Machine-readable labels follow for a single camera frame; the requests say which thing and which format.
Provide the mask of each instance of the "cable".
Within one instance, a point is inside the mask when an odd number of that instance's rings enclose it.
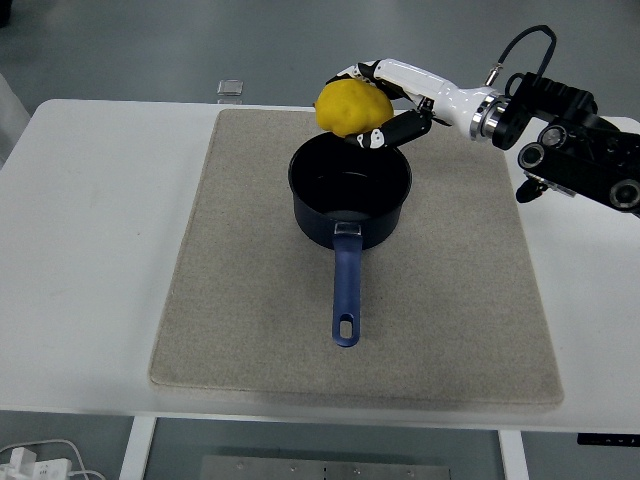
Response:
[[[78,451],[78,447],[76,447],[73,442],[71,442],[69,440],[65,440],[63,438],[54,438],[52,440],[40,440],[40,441],[37,441],[37,442],[14,443],[13,445],[7,445],[6,447],[3,447],[2,449],[0,449],[0,453],[3,453],[6,450],[13,449],[13,448],[29,447],[29,446],[33,446],[33,445],[46,445],[46,444],[49,444],[49,443],[64,443],[65,445],[68,445],[73,449],[73,451],[75,452],[76,457],[78,459],[78,465],[80,465],[80,470],[78,470],[76,472],[72,472],[74,475],[84,475],[85,480],[89,480],[89,477],[87,476],[87,473],[89,473],[89,474],[97,475],[102,480],[105,480],[105,477],[102,474],[100,474],[98,472],[94,472],[93,470],[87,470],[84,467],[84,462],[82,461],[82,457],[80,456],[80,452]]]
[[[542,58],[542,63],[540,63],[540,67],[538,68],[537,75],[538,77],[541,77],[544,71],[547,69],[547,65],[549,65],[549,62],[551,61],[551,57],[553,56],[553,52],[556,49],[556,42],[557,42],[556,34],[547,25],[536,25],[535,27],[529,27],[525,31],[523,31],[521,34],[519,34],[516,38],[511,40],[509,45],[507,45],[507,48],[505,48],[504,52],[502,52],[502,55],[500,55],[500,58],[498,59],[498,64],[502,65],[504,61],[507,59],[507,55],[509,55],[513,47],[515,47],[516,44],[520,40],[522,40],[524,37],[534,32],[543,32],[551,40],[549,43],[549,47],[547,48],[547,51],[544,54],[544,57]]]

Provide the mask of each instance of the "black cable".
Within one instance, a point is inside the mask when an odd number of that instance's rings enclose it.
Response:
[[[504,63],[504,61],[507,58],[507,55],[509,55],[509,53],[511,52],[511,50],[513,49],[513,47],[516,46],[516,44],[522,40],[524,37],[526,37],[527,35],[534,33],[534,32],[543,32],[545,33],[551,40],[549,47],[547,48],[547,51],[542,59],[542,63],[540,64],[540,67],[538,68],[538,77],[541,77],[542,74],[544,73],[544,71],[547,69],[547,65],[549,65],[549,62],[551,61],[551,57],[553,56],[553,52],[556,48],[556,34],[553,33],[553,30],[551,30],[547,25],[536,25],[535,27],[530,27],[527,28],[524,32],[522,32],[520,35],[518,35],[516,38],[514,38],[513,40],[511,40],[511,43],[509,43],[509,45],[507,45],[507,48],[504,49],[504,52],[502,52],[502,55],[500,55],[500,58],[498,59],[498,63],[502,64]]]

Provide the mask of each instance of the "handle hole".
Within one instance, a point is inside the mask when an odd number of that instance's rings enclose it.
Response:
[[[342,338],[353,337],[353,315],[343,313],[340,316],[340,336]]]

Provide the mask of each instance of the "white cable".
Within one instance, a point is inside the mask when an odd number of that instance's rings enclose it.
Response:
[[[107,480],[104,475],[94,470],[78,470],[77,472],[69,472],[69,477],[73,477],[75,475],[81,475],[81,474],[84,474],[85,477],[87,476],[87,474],[95,475],[100,480]]]
[[[20,447],[29,447],[32,445],[46,445],[49,443],[64,443],[65,445],[70,446],[71,448],[73,448],[73,451],[76,454],[76,457],[78,458],[78,465],[80,465],[80,470],[74,472],[75,475],[84,475],[85,480],[89,480],[89,477],[87,476],[87,473],[90,474],[97,474],[99,478],[101,478],[102,480],[106,480],[105,477],[98,473],[98,472],[94,472],[93,470],[87,470],[84,467],[84,462],[82,461],[82,457],[80,456],[80,452],[78,451],[78,447],[75,446],[75,444],[69,440],[65,440],[64,438],[54,438],[52,440],[40,440],[38,442],[25,442],[25,443],[15,443],[13,445],[7,445],[6,447],[3,447],[2,449],[0,449],[0,453],[4,452],[5,450],[9,450],[10,448],[20,448]]]

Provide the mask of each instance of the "metal plate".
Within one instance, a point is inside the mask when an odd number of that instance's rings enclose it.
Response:
[[[448,467],[206,455],[200,480],[450,480]]]

